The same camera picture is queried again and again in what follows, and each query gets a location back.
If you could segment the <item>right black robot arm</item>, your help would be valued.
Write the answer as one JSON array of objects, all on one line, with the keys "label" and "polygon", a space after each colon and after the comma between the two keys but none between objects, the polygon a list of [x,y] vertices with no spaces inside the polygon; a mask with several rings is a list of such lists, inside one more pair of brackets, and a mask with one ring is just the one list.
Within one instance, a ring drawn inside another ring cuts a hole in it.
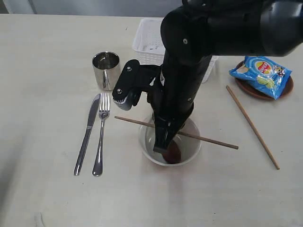
[{"label": "right black robot arm", "polygon": [[163,19],[161,71],[148,94],[153,150],[165,153],[194,108],[213,56],[288,55],[303,41],[300,0],[185,0]]}]

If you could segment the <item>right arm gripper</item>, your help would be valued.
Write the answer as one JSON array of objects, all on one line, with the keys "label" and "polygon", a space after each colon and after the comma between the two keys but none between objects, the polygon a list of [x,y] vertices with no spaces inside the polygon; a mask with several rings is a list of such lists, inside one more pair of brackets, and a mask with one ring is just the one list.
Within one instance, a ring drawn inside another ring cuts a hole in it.
[{"label": "right arm gripper", "polygon": [[161,102],[158,109],[152,108],[154,152],[166,153],[170,141],[184,127],[211,58],[212,55],[208,55],[194,63],[182,63],[178,57],[165,52],[160,73]]}]

